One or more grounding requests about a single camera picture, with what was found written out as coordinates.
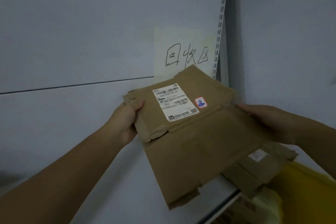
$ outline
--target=person's right hand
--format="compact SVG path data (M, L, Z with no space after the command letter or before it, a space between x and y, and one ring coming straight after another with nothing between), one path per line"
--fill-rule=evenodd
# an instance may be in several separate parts
M274 134L277 142L284 144L297 144L311 121L269 105L237 104L237 107L259 120Z

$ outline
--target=sticker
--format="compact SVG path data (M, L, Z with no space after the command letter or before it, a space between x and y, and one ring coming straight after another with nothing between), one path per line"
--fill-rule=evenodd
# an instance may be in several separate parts
M251 153L249 155L250 158L252 158L254 161L261 161L265 156L267 155L266 152L264 152L263 150L259 149L256 150L255 152Z
M153 90L153 93L168 121L199 113L177 83Z
M196 98L195 102L199 108L204 108L208 106L207 102L205 102L203 97Z

